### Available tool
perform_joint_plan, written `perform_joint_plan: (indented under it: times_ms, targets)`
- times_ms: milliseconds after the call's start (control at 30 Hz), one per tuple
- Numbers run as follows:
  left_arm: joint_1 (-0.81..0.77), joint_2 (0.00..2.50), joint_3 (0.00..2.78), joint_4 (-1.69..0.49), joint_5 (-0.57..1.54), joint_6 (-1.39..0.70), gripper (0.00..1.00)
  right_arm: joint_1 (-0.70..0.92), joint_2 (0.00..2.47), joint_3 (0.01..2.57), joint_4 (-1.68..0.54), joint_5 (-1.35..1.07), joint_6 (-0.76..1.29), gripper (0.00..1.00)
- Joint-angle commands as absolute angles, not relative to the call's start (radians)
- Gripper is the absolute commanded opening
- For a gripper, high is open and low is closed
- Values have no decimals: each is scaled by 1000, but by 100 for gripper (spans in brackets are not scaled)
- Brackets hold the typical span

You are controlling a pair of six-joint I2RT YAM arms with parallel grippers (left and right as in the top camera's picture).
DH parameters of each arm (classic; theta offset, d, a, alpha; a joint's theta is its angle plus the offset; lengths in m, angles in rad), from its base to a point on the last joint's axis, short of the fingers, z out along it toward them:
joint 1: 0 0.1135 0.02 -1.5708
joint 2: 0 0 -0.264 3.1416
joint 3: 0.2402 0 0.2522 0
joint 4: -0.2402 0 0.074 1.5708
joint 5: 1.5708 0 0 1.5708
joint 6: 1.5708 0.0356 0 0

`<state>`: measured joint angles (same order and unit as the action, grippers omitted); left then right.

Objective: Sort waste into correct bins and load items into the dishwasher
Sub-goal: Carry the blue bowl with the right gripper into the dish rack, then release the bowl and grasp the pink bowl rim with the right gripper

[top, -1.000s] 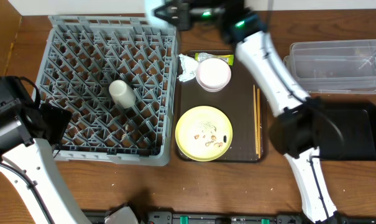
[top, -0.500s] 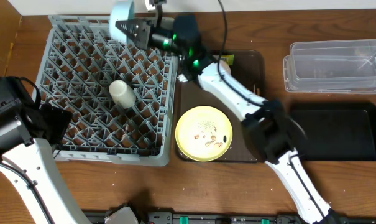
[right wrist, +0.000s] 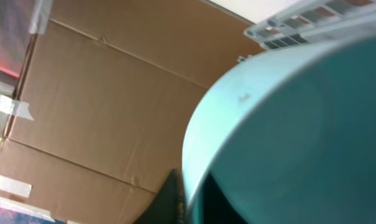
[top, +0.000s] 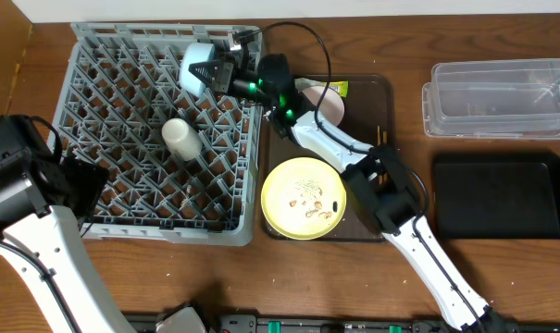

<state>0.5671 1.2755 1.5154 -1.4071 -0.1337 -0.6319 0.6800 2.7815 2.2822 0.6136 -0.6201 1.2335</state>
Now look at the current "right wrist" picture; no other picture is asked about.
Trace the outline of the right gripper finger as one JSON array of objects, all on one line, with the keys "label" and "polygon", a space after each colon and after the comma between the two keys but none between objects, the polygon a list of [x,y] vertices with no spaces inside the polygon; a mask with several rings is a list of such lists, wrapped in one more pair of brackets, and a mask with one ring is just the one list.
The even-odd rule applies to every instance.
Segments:
[{"label": "right gripper finger", "polygon": [[172,169],[147,209],[134,224],[183,224],[185,194],[181,170]]}]

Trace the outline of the light blue bowl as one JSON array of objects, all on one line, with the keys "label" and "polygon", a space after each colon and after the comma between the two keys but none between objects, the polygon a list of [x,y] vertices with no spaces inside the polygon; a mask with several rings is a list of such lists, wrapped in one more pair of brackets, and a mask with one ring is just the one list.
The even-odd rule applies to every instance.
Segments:
[{"label": "light blue bowl", "polygon": [[213,178],[247,223],[376,223],[376,35],[255,55],[188,123],[186,218]]}]

